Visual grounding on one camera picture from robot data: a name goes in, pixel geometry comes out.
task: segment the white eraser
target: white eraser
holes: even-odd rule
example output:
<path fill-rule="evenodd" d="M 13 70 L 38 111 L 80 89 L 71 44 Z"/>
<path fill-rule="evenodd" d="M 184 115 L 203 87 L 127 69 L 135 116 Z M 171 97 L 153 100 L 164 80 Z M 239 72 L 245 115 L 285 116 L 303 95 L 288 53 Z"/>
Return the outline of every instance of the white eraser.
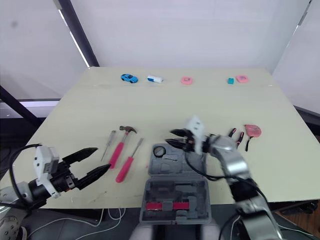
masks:
<path fill-rule="evenodd" d="M 150 82 L 155 82 L 155 83 L 158 83 L 158 84 L 163 82 L 163 79 L 161 77 L 159 77 L 159 76 L 151 76 L 151 75 L 149 75 L 149 76 L 146 77 L 146 79 L 148 79 L 148 81 L 150 81 Z"/>

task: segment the gray plastic case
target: gray plastic case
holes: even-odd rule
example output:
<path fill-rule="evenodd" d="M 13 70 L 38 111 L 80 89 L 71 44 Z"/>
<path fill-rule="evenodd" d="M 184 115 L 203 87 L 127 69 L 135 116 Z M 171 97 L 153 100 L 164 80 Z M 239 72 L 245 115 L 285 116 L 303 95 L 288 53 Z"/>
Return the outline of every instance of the gray plastic case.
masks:
<path fill-rule="evenodd" d="M 164 147 L 166 154 L 156 157 L 153 153 L 155 147 Z M 206 172 L 205 154 L 199 156 L 192 152 L 187 157 L 196 169 Z M 165 143 L 153 145 L 148 173 L 151 179 L 145 183 L 141 223 L 187 225 L 211 221 L 207 179 L 187 165 L 183 150 Z M 189 202 L 189 210 L 174 210 L 173 202 Z M 162 210 L 146 210 L 147 203 L 162 203 Z"/>

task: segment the pink object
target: pink object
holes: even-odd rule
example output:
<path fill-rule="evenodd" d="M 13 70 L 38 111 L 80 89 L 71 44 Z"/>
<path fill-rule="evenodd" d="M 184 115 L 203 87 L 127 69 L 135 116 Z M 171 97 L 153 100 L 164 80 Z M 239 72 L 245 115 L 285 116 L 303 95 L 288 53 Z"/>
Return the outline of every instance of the pink object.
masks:
<path fill-rule="evenodd" d="M 193 79 L 192 79 L 192 77 L 189 77 L 189 76 L 184 76 L 181 79 L 181 83 L 183 83 L 185 85 L 191 85 L 192 82 L 193 82 Z"/>
<path fill-rule="evenodd" d="M 112 154 L 112 157 L 109 161 L 109 164 L 111 164 L 111 166 L 110 166 L 111 169 L 115 168 L 116 162 L 121 154 L 122 149 L 124 148 L 124 145 L 125 145 L 124 142 L 119 142 L 118 146 L 116 146 L 116 148 Z"/>
<path fill-rule="evenodd" d="M 161 211 L 162 210 L 162 203 L 160 203 L 160 202 L 148 202 L 145 205 L 145 210 L 147 210 L 147 211 L 150 211 L 150 210 Z"/>
<path fill-rule="evenodd" d="M 129 156 L 126 162 L 123 164 L 120 172 L 118 173 L 118 176 L 116 176 L 115 181 L 117 183 L 121 183 L 127 176 L 127 173 L 129 172 L 131 163 L 134 161 L 134 158 L 132 156 Z"/>
<path fill-rule="evenodd" d="M 189 210 L 189 202 L 174 202 L 173 203 L 173 209 L 183 209 L 183 210 Z"/>
<path fill-rule="evenodd" d="M 189 210 L 189 202 L 174 202 L 172 204 L 173 210 Z M 148 202 L 145 205 L 145 210 L 147 211 L 161 211 L 162 203 L 161 202 Z"/>
<path fill-rule="evenodd" d="M 249 81 L 249 78 L 246 75 L 238 75 L 235 77 L 235 79 L 241 84 L 247 83 Z"/>
<path fill-rule="evenodd" d="M 257 125 L 246 124 L 246 125 L 244 125 L 244 127 L 245 127 L 246 134 L 249 137 L 257 138 L 262 133 L 260 127 L 258 127 Z"/>

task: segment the table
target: table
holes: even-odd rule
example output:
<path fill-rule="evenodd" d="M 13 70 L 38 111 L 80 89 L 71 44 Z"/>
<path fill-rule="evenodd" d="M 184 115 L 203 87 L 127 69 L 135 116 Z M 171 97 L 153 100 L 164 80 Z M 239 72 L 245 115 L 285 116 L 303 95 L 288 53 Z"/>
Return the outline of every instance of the table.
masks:
<path fill-rule="evenodd" d="M 139 78 L 131 84 L 120 75 Z M 244 74 L 248 83 L 227 84 L 229 77 Z M 163 83 L 146 80 L 160 76 Z M 192 85 L 182 85 L 182 76 L 193 77 Z M 119 208 L 140 207 L 148 180 L 152 145 L 174 137 L 170 130 L 183 128 L 187 118 L 197 115 L 206 133 L 227 135 L 232 128 L 244 131 L 244 124 L 262 129 L 245 152 L 244 137 L 239 151 L 247 160 L 253 179 L 270 202 L 319 199 L 320 145 L 295 108 L 283 95 L 272 76 L 262 68 L 137 68 L 91 67 L 61 99 L 40 126 L 29 144 L 56 147 L 60 157 L 82 148 L 98 147 L 90 158 L 76 162 L 71 171 L 77 178 L 100 166 L 108 136 L 120 125 L 136 128 L 131 133 L 115 169 L 79 191 L 64 192 L 58 199 L 48 199 L 45 208 Z M 107 151 L 110 158 L 123 136 Z M 115 178 L 138 140 L 144 142 L 135 154 L 131 169 L 122 183 Z M 32 161 L 35 150 L 28 149 L 14 163 L 17 182 L 36 177 Z M 222 174 L 217 159 L 208 156 L 208 173 Z M 8 174 L 1 187 L 9 186 Z M 225 180 L 209 182 L 211 204 L 230 204 L 233 199 Z"/>

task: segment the pink hammer handle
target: pink hammer handle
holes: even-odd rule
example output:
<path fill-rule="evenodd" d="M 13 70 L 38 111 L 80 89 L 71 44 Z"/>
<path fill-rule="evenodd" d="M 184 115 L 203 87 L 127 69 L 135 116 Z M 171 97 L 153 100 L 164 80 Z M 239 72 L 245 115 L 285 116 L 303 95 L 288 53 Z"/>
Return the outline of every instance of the pink hammer handle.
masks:
<path fill-rule="evenodd" d="M 109 164 L 111 164 L 111 167 L 110 167 L 111 169 L 115 168 L 116 162 L 121 154 L 121 151 L 122 151 L 122 149 L 124 149 L 124 145 L 125 145 L 124 142 L 119 142 L 118 146 L 116 146 L 116 148 L 112 154 L 112 157 L 109 161 Z"/>
<path fill-rule="evenodd" d="M 129 172 L 131 163 L 133 162 L 134 158 L 132 156 L 128 157 L 126 162 L 123 164 L 118 176 L 116 176 L 115 181 L 117 183 L 121 183 L 127 176 L 127 173 Z"/>

